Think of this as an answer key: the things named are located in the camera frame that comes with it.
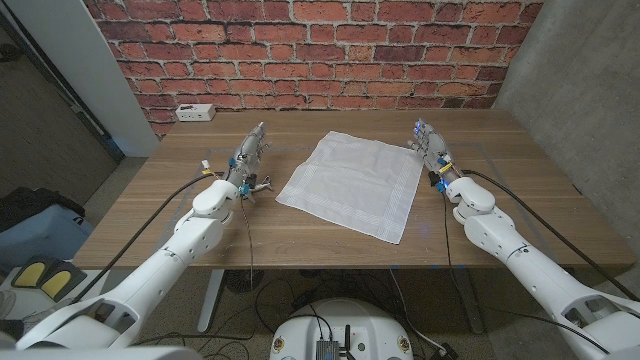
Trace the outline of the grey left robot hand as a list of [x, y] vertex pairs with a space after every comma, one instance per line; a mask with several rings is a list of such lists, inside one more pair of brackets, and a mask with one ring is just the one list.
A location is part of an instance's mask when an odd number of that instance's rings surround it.
[[237, 147], [229, 160], [229, 168], [223, 180], [239, 187], [256, 174], [265, 148], [265, 138], [265, 125], [260, 122]]

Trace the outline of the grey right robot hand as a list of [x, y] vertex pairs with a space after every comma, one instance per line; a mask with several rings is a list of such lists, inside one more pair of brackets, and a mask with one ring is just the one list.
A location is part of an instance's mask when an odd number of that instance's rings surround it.
[[453, 181], [462, 177], [454, 165], [448, 145], [422, 118], [415, 123], [413, 134], [414, 139], [408, 141], [409, 148], [422, 158], [431, 186], [444, 192]]

